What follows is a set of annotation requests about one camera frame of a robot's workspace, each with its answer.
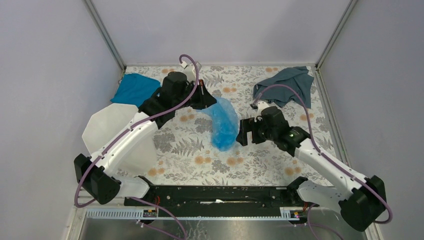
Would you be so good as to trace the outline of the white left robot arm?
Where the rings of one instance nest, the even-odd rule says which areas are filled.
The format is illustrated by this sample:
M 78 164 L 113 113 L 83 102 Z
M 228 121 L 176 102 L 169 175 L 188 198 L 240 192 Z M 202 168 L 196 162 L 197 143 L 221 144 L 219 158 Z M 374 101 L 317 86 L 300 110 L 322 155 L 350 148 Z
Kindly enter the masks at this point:
M 138 107 L 134 117 L 111 140 L 90 156 L 81 153 L 74 159 L 78 183 L 75 206 L 83 208 L 93 202 L 105 205 L 117 197 L 134 197 L 144 206 L 152 204 L 155 192 L 149 184 L 141 177 L 116 175 L 117 169 L 139 146 L 145 151 L 140 157 L 142 166 L 155 156 L 152 135 L 174 118 L 177 110 L 186 107 L 203 110 L 216 103 L 203 80 L 188 81 L 183 72 L 169 73 L 162 85 Z

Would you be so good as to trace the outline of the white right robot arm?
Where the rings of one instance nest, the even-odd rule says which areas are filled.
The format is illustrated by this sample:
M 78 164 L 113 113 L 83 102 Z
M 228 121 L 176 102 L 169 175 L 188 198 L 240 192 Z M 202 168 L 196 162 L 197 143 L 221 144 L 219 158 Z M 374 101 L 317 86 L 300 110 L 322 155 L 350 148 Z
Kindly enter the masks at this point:
M 318 204 L 339 213 L 353 229 L 363 232 L 388 209 L 385 184 L 374 175 L 367 177 L 345 165 L 323 150 L 312 136 L 299 126 L 290 126 L 280 109 L 269 106 L 260 115 L 240 120 L 236 141 L 248 144 L 248 133 L 252 143 L 273 142 L 280 150 L 308 164 L 331 187 L 313 183 L 307 178 L 298 178 L 287 191 L 287 201 L 293 206 L 303 202 Z

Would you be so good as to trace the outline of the white trash bin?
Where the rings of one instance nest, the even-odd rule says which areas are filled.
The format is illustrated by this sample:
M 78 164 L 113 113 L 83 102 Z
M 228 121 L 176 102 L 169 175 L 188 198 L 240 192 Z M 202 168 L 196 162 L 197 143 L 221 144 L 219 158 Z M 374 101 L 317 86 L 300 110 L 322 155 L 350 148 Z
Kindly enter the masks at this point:
M 113 103 L 93 114 L 82 139 L 93 159 L 104 156 L 96 166 L 103 166 L 108 175 L 118 170 L 139 175 L 154 166 L 157 160 L 153 135 L 158 130 L 154 121 L 140 121 L 148 115 L 135 105 Z

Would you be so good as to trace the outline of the blue plastic trash bag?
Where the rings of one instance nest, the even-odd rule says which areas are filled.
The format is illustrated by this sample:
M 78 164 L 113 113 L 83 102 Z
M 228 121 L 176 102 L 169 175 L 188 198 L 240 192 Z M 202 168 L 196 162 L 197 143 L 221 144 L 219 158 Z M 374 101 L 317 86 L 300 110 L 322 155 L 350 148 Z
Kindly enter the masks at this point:
M 239 119 L 231 102 L 216 97 L 217 103 L 198 112 L 210 117 L 212 132 L 211 144 L 221 152 L 228 151 L 235 143 L 239 133 Z

